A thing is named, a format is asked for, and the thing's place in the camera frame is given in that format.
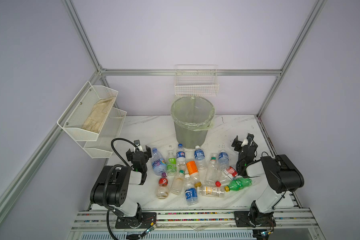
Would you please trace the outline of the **green collar tea bottle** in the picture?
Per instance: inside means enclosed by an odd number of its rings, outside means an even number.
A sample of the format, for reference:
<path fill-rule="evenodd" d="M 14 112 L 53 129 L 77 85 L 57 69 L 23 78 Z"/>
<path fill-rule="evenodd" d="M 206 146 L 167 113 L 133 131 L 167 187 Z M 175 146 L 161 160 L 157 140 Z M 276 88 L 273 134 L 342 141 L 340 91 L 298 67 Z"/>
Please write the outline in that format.
<path fill-rule="evenodd" d="M 218 155 L 212 153 L 210 160 L 207 162 L 207 172 L 205 175 L 205 184 L 207 186 L 214 186 L 217 178 L 218 164 L 217 164 Z"/>

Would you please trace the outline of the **green lime label bottle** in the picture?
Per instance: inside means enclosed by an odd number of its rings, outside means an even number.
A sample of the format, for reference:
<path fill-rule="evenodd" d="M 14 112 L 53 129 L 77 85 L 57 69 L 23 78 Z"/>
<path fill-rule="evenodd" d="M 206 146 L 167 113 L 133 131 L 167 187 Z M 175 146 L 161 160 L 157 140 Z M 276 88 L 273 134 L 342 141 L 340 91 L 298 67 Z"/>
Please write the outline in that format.
<path fill-rule="evenodd" d="M 174 176 L 176 172 L 177 172 L 176 156 L 173 150 L 169 150 L 167 157 L 167 174 L 168 176 Z"/>

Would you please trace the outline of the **large blue label bottle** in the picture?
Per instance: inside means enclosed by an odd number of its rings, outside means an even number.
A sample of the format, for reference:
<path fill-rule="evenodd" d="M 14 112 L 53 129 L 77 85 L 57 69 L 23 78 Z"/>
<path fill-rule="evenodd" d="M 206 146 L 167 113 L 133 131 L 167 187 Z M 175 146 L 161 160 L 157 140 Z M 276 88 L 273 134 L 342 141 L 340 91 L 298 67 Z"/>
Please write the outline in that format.
<path fill-rule="evenodd" d="M 157 148 L 152 149 L 151 165 L 154 173 L 157 176 L 161 176 L 167 172 L 167 164 L 163 155 L 158 151 Z"/>

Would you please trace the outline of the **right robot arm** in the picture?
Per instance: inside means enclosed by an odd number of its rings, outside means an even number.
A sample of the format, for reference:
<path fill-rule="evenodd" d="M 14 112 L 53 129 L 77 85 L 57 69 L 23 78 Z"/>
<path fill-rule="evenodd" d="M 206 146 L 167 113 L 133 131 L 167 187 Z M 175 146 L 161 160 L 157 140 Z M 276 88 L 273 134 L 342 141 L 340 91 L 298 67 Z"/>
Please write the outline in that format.
<path fill-rule="evenodd" d="M 236 171 L 239 176 L 245 179 L 265 176 L 268 183 L 260 197 L 251 203 L 248 215 L 241 221 L 254 228 L 272 224 L 274 210 L 286 193 L 304 186 L 303 175 L 286 155 L 271 157 L 265 154 L 256 160 L 258 145 L 252 134 L 247 134 L 244 141 L 235 137 L 232 147 L 238 152 Z"/>

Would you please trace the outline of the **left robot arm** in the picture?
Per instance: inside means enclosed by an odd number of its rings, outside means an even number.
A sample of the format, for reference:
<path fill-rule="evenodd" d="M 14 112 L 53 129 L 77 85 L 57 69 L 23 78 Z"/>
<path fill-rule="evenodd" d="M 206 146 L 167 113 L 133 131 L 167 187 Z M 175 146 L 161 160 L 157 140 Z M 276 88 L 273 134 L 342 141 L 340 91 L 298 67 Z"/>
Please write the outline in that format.
<path fill-rule="evenodd" d="M 152 157 L 150 147 L 126 152 L 131 167 L 105 166 L 96 180 L 91 193 L 92 204 L 105 207 L 117 216 L 116 229 L 143 229 L 151 227 L 157 219 L 154 212 L 143 212 L 139 203 L 128 198 L 130 185 L 144 185 L 147 178 L 147 162 Z"/>

